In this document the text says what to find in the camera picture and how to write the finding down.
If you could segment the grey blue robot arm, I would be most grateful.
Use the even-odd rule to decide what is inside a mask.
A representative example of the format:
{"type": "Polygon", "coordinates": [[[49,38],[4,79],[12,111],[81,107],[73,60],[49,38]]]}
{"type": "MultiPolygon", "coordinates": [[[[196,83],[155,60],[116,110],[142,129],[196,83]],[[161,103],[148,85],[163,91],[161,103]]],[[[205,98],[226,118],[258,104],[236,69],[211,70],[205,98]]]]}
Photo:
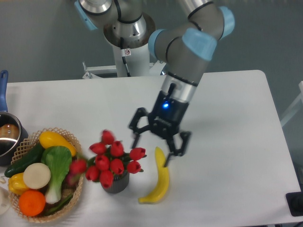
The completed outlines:
{"type": "Polygon", "coordinates": [[[152,111],[138,108],[129,123],[136,146],[145,131],[165,140],[169,156],[185,154],[191,136],[179,126],[217,42],[235,27],[233,13],[211,0],[181,0],[187,22],[156,29],[140,0],[77,0],[74,5],[89,30],[102,29],[112,46],[119,77],[143,76],[150,57],[166,64],[166,77],[152,111]]]}

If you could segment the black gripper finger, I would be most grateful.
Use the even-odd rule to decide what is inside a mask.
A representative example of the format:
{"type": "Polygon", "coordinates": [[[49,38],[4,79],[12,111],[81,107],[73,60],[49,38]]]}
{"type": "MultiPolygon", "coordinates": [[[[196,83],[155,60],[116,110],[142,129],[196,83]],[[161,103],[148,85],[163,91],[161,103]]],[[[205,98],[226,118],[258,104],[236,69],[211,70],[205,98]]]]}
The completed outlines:
{"type": "Polygon", "coordinates": [[[182,157],[185,155],[187,146],[191,137],[190,131],[182,131],[180,134],[180,138],[182,140],[181,147],[179,149],[176,148],[175,141],[173,136],[170,136],[168,139],[166,139],[166,143],[169,147],[169,153],[166,157],[164,167],[167,167],[169,165],[170,159],[172,156],[174,157],[182,157]]]}
{"type": "Polygon", "coordinates": [[[141,128],[138,127],[138,123],[140,119],[143,117],[147,117],[148,114],[149,113],[145,108],[140,107],[136,110],[132,120],[129,123],[128,128],[133,131],[133,138],[134,138],[131,148],[135,148],[137,146],[142,133],[149,131],[151,129],[149,124],[141,128]]]}

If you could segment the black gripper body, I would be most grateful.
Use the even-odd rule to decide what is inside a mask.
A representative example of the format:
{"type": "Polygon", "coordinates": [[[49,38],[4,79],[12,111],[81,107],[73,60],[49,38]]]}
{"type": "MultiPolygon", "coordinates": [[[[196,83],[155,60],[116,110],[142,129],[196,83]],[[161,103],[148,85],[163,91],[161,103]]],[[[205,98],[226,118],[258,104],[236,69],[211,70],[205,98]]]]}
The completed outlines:
{"type": "Polygon", "coordinates": [[[148,114],[150,131],[164,140],[173,138],[179,133],[180,123],[189,106],[160,91],[152,111],[148,114]]]}

